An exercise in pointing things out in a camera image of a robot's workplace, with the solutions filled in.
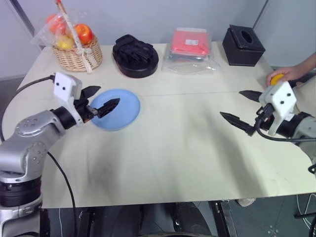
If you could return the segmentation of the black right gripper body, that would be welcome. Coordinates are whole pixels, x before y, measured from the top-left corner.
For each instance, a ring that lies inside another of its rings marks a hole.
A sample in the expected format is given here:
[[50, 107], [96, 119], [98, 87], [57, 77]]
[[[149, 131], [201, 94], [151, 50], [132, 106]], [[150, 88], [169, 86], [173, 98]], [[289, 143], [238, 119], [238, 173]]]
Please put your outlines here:
[[255, 128], [256, 130], [263, 129], [268, 131], [274, 121], [274, 108], [271, 103], [266, 104], [259, 108], [256, 112], [257, 118], [255, 119]]

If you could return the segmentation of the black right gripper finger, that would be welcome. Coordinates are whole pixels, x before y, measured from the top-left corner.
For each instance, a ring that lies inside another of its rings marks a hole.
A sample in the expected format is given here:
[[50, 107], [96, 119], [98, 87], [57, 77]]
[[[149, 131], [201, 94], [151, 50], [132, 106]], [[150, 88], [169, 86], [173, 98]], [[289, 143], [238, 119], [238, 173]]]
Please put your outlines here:
[[247, 135], [252, 136], [256, 129], [253, 125], [250, 125], [244, 121], [242, 121], [239, 117], [225, 113], [225, 112], [220, 112], [220, 115], [231, 125], [239, 128], [240, 130], [243, 130]]
[[239, 94], [243, 95], [249, 100], [259, 102], [259, 97], [262, 95], [262, 92], [253, 90], [243, 90], [240, 91]]

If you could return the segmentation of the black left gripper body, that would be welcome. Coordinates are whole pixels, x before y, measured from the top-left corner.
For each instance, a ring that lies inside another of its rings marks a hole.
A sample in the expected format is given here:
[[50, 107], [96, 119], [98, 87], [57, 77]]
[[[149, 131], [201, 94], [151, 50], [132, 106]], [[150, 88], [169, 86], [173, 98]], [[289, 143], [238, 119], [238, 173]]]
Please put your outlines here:
[[75, 100], [74, 106], [83, 122], [88, 122], [98, 115], [97, 109], [90, 107], [89, 100], [86, 98]]

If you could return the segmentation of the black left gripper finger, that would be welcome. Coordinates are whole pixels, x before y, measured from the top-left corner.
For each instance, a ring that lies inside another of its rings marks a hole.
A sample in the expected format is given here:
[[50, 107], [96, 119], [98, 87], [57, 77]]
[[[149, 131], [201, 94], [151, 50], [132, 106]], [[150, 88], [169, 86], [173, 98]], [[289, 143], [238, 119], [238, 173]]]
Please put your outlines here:
[[102, 107], [97, 109], [98, 118], [103, 118], [104, 116], [112, 112], [115, 109], [115, 107], [119, 104], [119, 102], [120, 98], [114, 98], [104, 103]]
[[97, 93], [97, 91], [100, 89], [100, 86], [88, 86], [84, 89], [81, 90], [81, 99], [88, 99], [90, 97], [92, 97], [93, 95], [95, 95]]

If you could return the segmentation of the person's bare hand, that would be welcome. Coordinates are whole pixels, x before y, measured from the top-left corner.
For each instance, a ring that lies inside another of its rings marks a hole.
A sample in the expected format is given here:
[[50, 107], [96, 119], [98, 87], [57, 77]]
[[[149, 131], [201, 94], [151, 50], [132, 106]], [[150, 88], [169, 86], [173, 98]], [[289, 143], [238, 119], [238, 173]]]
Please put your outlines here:
[[266, 85], [275, 85], [278, 82], [296, 80], [302, 76], [301, 70], [296, 67], [284, 67], [274, 70], [266, 77]]

